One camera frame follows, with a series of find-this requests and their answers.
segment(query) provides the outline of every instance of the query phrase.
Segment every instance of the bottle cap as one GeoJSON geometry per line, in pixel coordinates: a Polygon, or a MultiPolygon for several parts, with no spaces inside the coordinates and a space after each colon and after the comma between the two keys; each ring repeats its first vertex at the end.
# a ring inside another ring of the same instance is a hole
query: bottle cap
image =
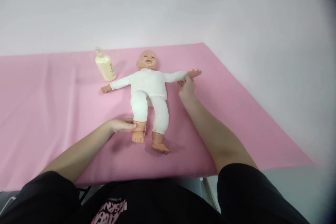
{"type": "Polygon", "coordinates": [[[104,53],[103,53],[103,49],[100,47],[96,47],[96,53],[97,53],[97,57],[104,57],[104,53]]]}

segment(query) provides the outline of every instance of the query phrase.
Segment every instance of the human hand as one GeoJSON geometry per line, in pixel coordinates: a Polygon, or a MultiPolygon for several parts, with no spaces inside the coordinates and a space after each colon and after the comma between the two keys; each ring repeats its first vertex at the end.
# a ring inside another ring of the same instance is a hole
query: human hand
{"type": "Polygon", "coordinates": [[[102,88],[100,89],[100,91],[101,91],[102,93],[108,93],[108,92],[111,92],[111,91],[112,91],[112,88],[111,88],[111,86],[108,84],[108,85],[102,87],[102,88]]]}
{"type": "Polygon", "coordinates": [[[125,132],[131,133],[137,127],[137,124],[133,124],[133,119],[113,119],[109,121],[110,127],[113,132],[125,132]]]}
{"type": "Polygon", "coordinates": [[[197,71],[195,71],[194,69],[192,71],[189,71],[188,74],[190,75],[190,78],[195,78],[197,77],[198,75],[201,75],[202,74],[202,71],[197,69],[197,71]]]}
{"type": "Polygon", "coordinates": [[[188,73],[185,75],[185,80],[179,81],[178,85],[180,87],[180,91],[178,92],[179,93],[178,95],[180,96],[181,100],[190,99],[195,96],[194,80],[190,77],[188,73]]]}

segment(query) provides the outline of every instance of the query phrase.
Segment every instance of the black shirt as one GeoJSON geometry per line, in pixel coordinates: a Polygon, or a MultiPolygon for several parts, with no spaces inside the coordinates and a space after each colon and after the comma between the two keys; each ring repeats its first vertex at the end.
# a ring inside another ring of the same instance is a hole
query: black shirt
{"type": "Polygon", "coordinates": [[[81,206],[74,184],[49,171],[22,188],[0,223],[308,223],[251,166],[225,166],[217,191],[222,214],[167,180],[111,182],[81,206]]]}

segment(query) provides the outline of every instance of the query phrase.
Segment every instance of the doll leg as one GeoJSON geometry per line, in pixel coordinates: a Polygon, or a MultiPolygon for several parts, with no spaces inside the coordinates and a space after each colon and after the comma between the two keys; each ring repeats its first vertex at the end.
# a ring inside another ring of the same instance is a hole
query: doll leg
{"type": "Polygon", "coordinates": [[[133,122],[137,127],[133,131],[132,141],[137,144],[144,142],[145,129],[147,123],[147,94],[141,91],[134,91],[131,93],[131,106],[133,111],[133,122]]]}
{"type": "Polygon", "coordinates": [[[154,107],[155,118],[153,124],[152,148],[167,155],[169,149],[163,143],[163,137],[168,128],[169,113],[166,100],[162,96],[150,96],[154,107]]]}

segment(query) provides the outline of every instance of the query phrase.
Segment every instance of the baby doll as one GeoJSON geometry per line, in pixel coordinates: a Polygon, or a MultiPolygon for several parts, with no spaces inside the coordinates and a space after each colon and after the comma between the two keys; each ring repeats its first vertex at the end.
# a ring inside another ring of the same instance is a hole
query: baby doll
{"type": "MultiPolygon", "coordinates": [[[[169,149],[163,143],[163,137],[168,128],[169,114],[166,104],[166,82],[182,81],[186,71],[175,73],[162,73],[156,71],[156,55],[153,51],[146,50],[139,56],[136,63],[139,71],[111,82],[101,88],[103,93],[111,92],[131,85],[131,106],[134,123],[137,124],[133,132],[132,141],[142,144],[147,123],[148,106],[154,107],[155,118],[153,124],[152,148],[162,154],[168,154],[169,149]]],[[[188,72],[191,78],[200,75],[202,71],[194,69],[188,72]]]]}

